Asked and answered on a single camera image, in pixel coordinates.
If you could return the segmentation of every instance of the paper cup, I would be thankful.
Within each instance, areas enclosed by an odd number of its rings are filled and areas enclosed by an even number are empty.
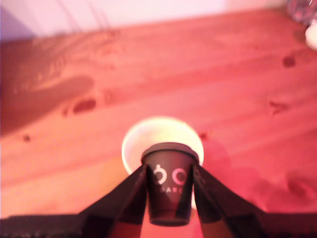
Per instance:
[[[148,165],[150,222],[170,227],[189,224],[198,155],[184,144],[166,142],[146,150],[142,164]]]
[[[204,162],[204,147],[198,134],[185,122],[170,117],[153,117],[135,124],[125,135],[121,155],[124,168],[132,174],[141,166],[142,154],[151,146],[175,142],[189,146],[197,153],[199,164]],[[194,193],[192,207],[196,208]]]

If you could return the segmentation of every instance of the wood knot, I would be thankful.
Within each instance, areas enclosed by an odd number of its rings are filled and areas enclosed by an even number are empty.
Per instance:
[[[286,68],[291,68],[294,67],[296,65],[295,59],[292,56],[286,56],[283,59],[283,65]]]
[[[200,137],[202,140],[205,140],[205,139],[207,139],[208,135],[207,135],[207,133],[201,133],[201,134],[199,134],[199,137]]]
[[[23,136],[23,140],[25,141],[25,142],[30,142],[31,141],[31,138],[30,138],[30,136],[29,135],[24,135]]]
[[[96,107],[96,100],[95,99],[87,99],[85,101],[81,101],[76,104],[73,111],[74,113],[81,113],[84,111],[91,111]]]

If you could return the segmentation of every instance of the white wall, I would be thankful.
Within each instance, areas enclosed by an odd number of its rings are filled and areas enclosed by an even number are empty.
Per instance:
[[[2,0],[1,39],[115,28],[284,3],[285,0]]]

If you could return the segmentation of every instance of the cup logo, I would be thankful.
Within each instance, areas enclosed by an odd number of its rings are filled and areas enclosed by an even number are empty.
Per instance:
[[[162,178],[159,179],[159,180],[157,180],[157,178],[158,178],[158,177],[156,176],[157,173],[161,173],[161,174],[162,174]],[[158,183],[159,185],[162,185],[162,184],[165,183],[165,181],[167,180],[167,172],[166,172],[165,169],[163,169],[163,168],[160,166],[160,164],[158,164],[158,165],[156,166],[155,170],[153,171],[153,174],[154,174],[155,177],[156,177],[156,183]],[[183,174],[183,177],[184,177],[184,178],[183,178],[182,180],[180,180],[180,179],[177,177],[178,174]],[[179,185],[179,186],[183,186],[183,185],[185,184],[186,178],[187,178],[187,173],[186,173],[186,171],[185,171],[184,169],[182,169],[182,168],[176,168],[176,169],[173,171],[173,173],[172,173],[172,179],[173,179],[174,183],[176,183],[176,184]]]
[[[184,179],[183,181],[179,180],[177,178],[177,175],[181,173],[184,175]],[[173,181],[177,184],[177,185],[180,185],[180,186],[183,186],[186,182],[186,178],[187,178],[187,173],[185,170],[183,170],[182,168],[177,168],[173,171],[173,174],[172,174],[172,178],[173,178]]]
[[[166,179],[167,179],[167,172],[165,169],[162,169],[160,167],[160,165],[157,165],[155,170],[153,171],[153,174],[156,176],[157,173],[161,173],[162,174],[162,178],[158,181],[156,181],[159,185],[162,185],[163,183],[165,183]]]

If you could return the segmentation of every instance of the cup rim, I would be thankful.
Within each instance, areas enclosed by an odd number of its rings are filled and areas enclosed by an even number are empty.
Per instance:
[[[199,164],[200,164],[200,166],[203,165],[204,146],[203,146],[203,143],[202,143],[199,135],[194,131],[194,129],[192,129],[187,123],[185,123],[179,119],[173,118],[173,117],[164,117],[164,116],[150,117],[150,118],[143,119],[143,120],[137,122],[136,124],[134,124],[129,129],[129,131],[126,133],[126,135],[124,136],[122,147],[121,147],[121,157],[122,157],[123,166],[129,175],[131,175],[134,171],[128,165],[127,158],[125,157],[124,152],[126,150],[126,147],[127,147],[127,144],[129,142],[130,138],[134,134],[136,134],[137,131],[142,127],[146,127],[147,125],[150,125],[150,124],[163,124],[163,123],[169,123],[169,124],[173,123],[173,124],[186,126],[185,128],[188,130],[188,133],[192,134],[194,137],[196,137],[200,141],[201,150],[195,151],[193,148],[190,147],[190,145],[187,145],[187,146],[189,146],[194,152],[196,152],[198,154]]]

